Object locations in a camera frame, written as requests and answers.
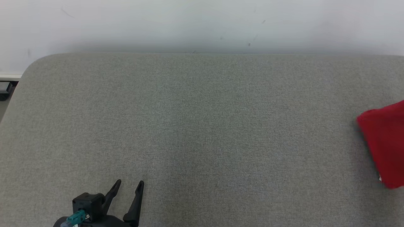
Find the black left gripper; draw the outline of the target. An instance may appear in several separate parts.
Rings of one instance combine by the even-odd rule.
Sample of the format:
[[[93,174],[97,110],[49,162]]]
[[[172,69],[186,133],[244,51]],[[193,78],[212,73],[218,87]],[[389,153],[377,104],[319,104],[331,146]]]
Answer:
[[[103,215],[107,215],[112,200],[118,193],[121,182],[121,180],[117,180],[105,195],[105,201],[103,203]],[[134,200],[128,212],[123,216],[123,220],[112,215],[107,215],[97,222],[85,221],[71,227],[138,227],[140,222],[143,190],[144,181],[140,181],[135,190]]]

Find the red jersey with white sleeves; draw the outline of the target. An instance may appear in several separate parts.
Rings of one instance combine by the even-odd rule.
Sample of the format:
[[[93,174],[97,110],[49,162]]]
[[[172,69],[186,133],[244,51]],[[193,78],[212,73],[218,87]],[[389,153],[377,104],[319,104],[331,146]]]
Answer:
[[[404,100],[363,112],[356,122],[385,187],[404,186]]]

